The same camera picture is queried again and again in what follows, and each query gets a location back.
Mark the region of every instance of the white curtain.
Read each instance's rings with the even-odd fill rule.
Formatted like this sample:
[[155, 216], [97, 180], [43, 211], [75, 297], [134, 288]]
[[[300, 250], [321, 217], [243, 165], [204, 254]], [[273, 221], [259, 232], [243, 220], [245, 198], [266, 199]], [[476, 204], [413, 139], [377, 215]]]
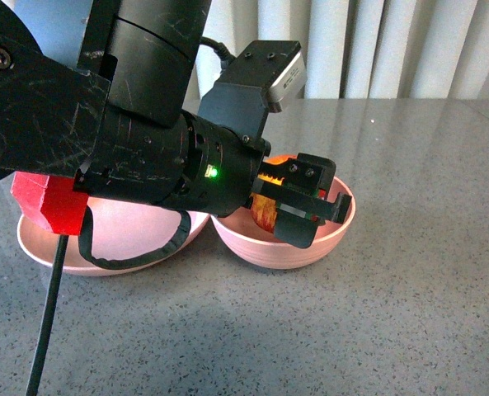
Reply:
[[[299, 40], [309, 98], [489, 98], [489, 0], [213, 0], [205, 35]], [[187, 97], [219, 71], [200, 49]]]

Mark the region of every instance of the orange object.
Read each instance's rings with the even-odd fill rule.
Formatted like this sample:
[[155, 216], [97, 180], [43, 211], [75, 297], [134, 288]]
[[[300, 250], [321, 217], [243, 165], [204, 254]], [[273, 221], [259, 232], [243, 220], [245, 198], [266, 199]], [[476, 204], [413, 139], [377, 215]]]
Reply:
[[[276, 157], [268, 158], [265, 160], [266, 163], [272, 163], [274, 165], [279, 165], [280, 163], [285, 163], [290, 158], [297, 158], [295, 155], [283, 154]], [[280, 185], [282, 180], [275, 179], [273, 177], [268, 177], [265, 175], [259, 175], [259, 178], [267, 182], [275, 183]], [[252, 194], [253, 203], [251, 207], [252, 218], [255, 223], [268, 231], [269, 233], [274, 232], [275, 220], [277, 218], [277, 209], [275, 208], [275, 201], [271, 198], [261, 196], [259, 194]]]

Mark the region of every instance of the bowl rim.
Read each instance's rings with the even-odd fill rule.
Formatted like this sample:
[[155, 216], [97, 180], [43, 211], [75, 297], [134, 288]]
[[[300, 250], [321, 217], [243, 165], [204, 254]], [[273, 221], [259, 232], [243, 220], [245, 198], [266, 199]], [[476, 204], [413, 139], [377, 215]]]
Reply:
[[[350, 202], [350, 215], [347, 217], [345, 223], [343, 223], [340, 228], [338, 228], [333, 233], [329, 233], [328, 235], [325, 235], [324, 237], [314, 239], [314, 241], [312, 242], [312, 245], [310, 245], [310, 247], [313, 246], [314, 244], [317, 244], [317, 243], [326, 242], [328, 239], [334, 238], [336, 235], [342, 233], [343, 231], [345, 231], [349, 227], [350, 223], [352, 223], [352, 219], [354, 218], [354, 215], [356, 212], [356, 201], [354, 198], [354, 194], [352, 194], [352, 190], [339, 177], [334, 176], [334, 182], [339, 182], [341, 184], [341, 186], [346, 190], [347, 194], [349, 194], [352, 197], [352, 201]], [[283, 248], [292, 247], [292, 245], [290, 245], [289, 243], [285, 243], [285, 242], [267, 242], [267, 241], [261, 241], [260, 239], [254, 239], [254, 238], [247, 237], [246, 235], [242, 235], [241, 233], [238, 233], [238, 232], [233, 231], [232, 229], [228, 228], [225, 224], [221, 223], [220, 220], [217, 217], [215, 217], [214, 215], [211, 215], [211, 219], [213, 220], [215, 228], [217, 228], [219, 226], [222, 229], [225, 229], [226, 231], [228, 231], [230, 234], [232, 234], [232, 235], [234, 235], [240, 239], [244, 239], [245, 241], [248, 241], [251, 243], [256, 243], [259, 245], [264, 245], [264, 246], [276, 246], [276, 247], [283, 247]]]

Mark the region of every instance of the cable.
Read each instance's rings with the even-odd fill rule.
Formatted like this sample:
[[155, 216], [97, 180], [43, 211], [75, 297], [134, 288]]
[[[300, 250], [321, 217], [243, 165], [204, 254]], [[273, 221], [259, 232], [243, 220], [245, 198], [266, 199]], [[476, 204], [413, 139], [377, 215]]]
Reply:
[[35, 349], [30, 378], [28, 379], [26, 396], [36, 396], [39, 389], [40, 377], [42, 376], [43, 368], [45, 367], [49, 336], [52, 333], [52, 324], [54, 323], [55, 305], [57, 304], [57, 295], [59, 293], [59, 285], [61, 284], [61, 275], [63, 274], [64, 256], [66, 255], [67, 246], [68, 235], [59, 235], [57, 251], [55, 252], [54, 264], [52, 266], [52, 274], [49, 278], [43, 320], [40, 324], [37, 348]]
[[201, 45], [207, 45], [211, 47], [213, 51], [220, 58], [220, 68], [224, 71], [228, 68], [228, 66], [235, 60], [235, 55], [229, 52], [228, 47], [223, 43], [219, 43], [209, 37], [201, 37], [200, 38]]

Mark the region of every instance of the green led light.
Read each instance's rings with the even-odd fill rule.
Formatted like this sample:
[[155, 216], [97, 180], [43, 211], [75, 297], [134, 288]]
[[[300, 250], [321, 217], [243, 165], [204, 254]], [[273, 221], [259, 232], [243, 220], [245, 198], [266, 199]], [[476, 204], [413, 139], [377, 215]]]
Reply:
[[213, 165], [208, 165], [205, 170], [204, 177], [208, 177], [210, 179], [215, 179], [219, 175], [219, 170]]

